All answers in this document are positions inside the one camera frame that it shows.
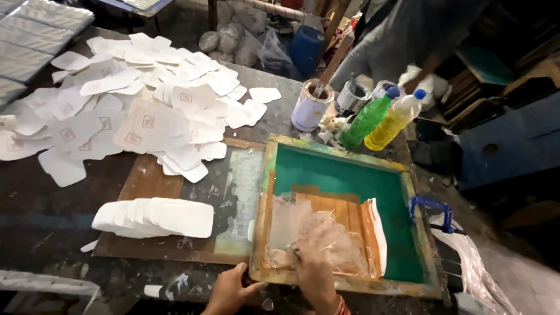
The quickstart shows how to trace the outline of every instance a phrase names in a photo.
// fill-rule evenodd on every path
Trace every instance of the pile of printed cards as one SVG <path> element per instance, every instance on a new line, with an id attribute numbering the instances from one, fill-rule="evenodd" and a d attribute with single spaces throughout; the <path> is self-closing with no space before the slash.
<path id="1" fill-rule="evenodd" d="M 0 160 L 48 149 L 39 162 L 60 187 L 86 177 L 84 160 L 123 150 L 153 154 L 165 174 L 195 183 L 208 174 L 202 160 L 225 157 L 225 127 L 253 126 L 264 103 L 281 97 L 256 87 L 239 103 L 247 88 L 236 71 L 161 36 L 87 43 L 92 58 L 66 52 L 52 60 L 60 88 L 37 89 L 2 113 L 15 123 L 0 130 Z"/>
<path id="2" fill-rule="evenodd" d="M 138 198 L 104 204 L 91 227 L 130 238 L 182 235 L 207 238 L 212 234 L 214 207 L 201 202 Z"/>

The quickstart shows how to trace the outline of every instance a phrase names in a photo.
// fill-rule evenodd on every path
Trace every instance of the white paint can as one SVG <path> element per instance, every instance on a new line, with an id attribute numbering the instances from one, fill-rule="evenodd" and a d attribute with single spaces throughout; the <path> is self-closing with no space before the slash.
<path id="1" fill-rule="evenodd" d="M 334 108 L 344 117 L 359 113 L 371 99 L 371 91 L 367 86 L 356 82 L 355 94 L 350 92 L 349 86 L 350 81 L 347 81 L 334 103 Z"/>
<path id="2" fill-rule="evenodd" d="M 299 130 L 311 132 L 317 128 L 329 104 L 334 100 L 334 91 L 326 85 L 321 95 L 312 94 L 319 86 L 319 79 L 312 78 L 304 82 L 300 97 L 292 113 L 292 124 Z"/>

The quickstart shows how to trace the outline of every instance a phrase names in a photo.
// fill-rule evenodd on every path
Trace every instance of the blue clamp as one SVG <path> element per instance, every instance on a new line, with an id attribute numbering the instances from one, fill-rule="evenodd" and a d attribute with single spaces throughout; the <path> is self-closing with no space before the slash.
<path id="1" fill-rule="evenodd" d="M 453 220 L 453 213 L 451 212 L 451 208 L 444 202 L 440 202 L 431 198 L 427 198 L 427 197 L 420 197 L 420 196 L 414 196 L 410 198 L 410 208 L 409 208 L 409 212 L 408 214 L 410 215 L 410 224 L 412 226 L 416 226 L 416 217 L 414 216 L 414 209 L 416 208 L 416 205 L 419 206 L 426 206 L 426 207 L 430 207 L 432 209 L 439 209 L 441 211 L 444 212 L 444 224 L 443 226 L 439 226 L 439 225 L 435 225 L 435 224 L 430 224 L 430 227 L 433 229 L 438 229 L 443 231 L 444 233 L 459 233 L 459 234 L 465 234 L 463 231 L 458 230 L 458 229 L 454 229 L 451 226 L 451 222 Z"/>

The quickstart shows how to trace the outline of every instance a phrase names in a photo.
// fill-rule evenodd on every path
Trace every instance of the green plastic bottle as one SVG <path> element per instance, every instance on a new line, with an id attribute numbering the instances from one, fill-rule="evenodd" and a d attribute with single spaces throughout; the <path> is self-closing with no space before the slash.
<path id="1" fill-rule="evenodd" d="M 385 118 L 392 100 L 399 95 L 399 89 L 390 87 L 385 96 L 367 103 L 352 122 L 350 129 L 340 134 L 340 144 L 346 150 L 352 150 L 360 145 L 362 140 Z"/>

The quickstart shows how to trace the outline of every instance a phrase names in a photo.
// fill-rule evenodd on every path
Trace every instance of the person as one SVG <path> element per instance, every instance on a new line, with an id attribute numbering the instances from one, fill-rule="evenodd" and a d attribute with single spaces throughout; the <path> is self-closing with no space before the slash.
<path id="1" fill-rule="evenodd" d="M 290 252 L 295 265 L 298 283 L 304 298 L 316 315 L 350 315 L 344 300 L 334 288 L 333 270 L 326 261 L 325 253 L 316 251 L 311 241 L 298 240 L 298 252 Z M 247 270 L 242 262 L 224 271 L 214 283 L 210 301 L 203 315 L 234 315 L 243 305 L 260 306 L 264 297 L 262 290 L 268 285 L 258 282 L 243 288 L 241 277 Z"/>
<path id="2" fill-rule="evenodd" d="M 368 0 L 356 25 L 356 45 L 340 63 L 329 84 L 341 91 L 353 76 L 364 74 L 377 84 L 398 82 L 407 65 L 422 70 L 403 87 L 417 85 L 466 38 L 489 0 Z"/>

